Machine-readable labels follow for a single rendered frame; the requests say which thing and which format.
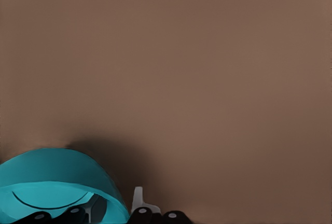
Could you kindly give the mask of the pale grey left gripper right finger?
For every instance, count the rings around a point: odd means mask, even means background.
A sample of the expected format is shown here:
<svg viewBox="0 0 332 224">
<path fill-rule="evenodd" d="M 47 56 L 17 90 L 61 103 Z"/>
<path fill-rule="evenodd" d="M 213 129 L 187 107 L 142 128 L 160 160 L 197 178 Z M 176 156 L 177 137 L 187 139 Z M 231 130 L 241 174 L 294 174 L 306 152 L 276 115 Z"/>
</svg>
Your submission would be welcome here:
<svg viewBox="0 0 332 224">
<path fill-rule="evenodd" d="M 162 214 L 158 206 L 144 202 L 143 187 L 137 186 L 134 189 L 129 224 L 192 224 L 192 220 L 182 211 Z"/>
</svg>

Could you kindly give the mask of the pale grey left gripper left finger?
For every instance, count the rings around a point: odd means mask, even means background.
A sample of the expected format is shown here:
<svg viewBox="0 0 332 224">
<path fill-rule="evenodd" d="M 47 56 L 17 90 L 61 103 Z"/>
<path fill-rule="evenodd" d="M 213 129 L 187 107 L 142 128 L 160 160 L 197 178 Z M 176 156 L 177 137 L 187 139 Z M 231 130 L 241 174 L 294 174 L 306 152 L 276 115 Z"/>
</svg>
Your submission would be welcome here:
<svg viewBox="0 0 332 224">
<path fill-rule="evenodd" d="M 39 211 L 17 220 L 16 224 L 100 224 L 106 211 L 107 201 L 94 194 L 87 203 L 71 206 L 57 217 Z"/>
</svg>

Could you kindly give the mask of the teal bowl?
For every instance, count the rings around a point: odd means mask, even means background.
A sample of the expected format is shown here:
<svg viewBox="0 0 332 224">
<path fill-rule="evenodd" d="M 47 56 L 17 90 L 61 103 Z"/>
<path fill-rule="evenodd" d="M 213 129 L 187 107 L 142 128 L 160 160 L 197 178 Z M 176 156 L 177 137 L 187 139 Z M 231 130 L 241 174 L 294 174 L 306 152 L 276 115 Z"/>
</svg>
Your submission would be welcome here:
<svg viewBox="0 0 332 224">
<path fill-rule="evenodd" d="M 106 201 L 101 223 L 124 224 L 129 212 L 114 181 L 90 156 L 66 148 L 27 151 L 0 164 L 0 223 L 38 211 L 55 218 L 93 195 Z"/>
</svg>

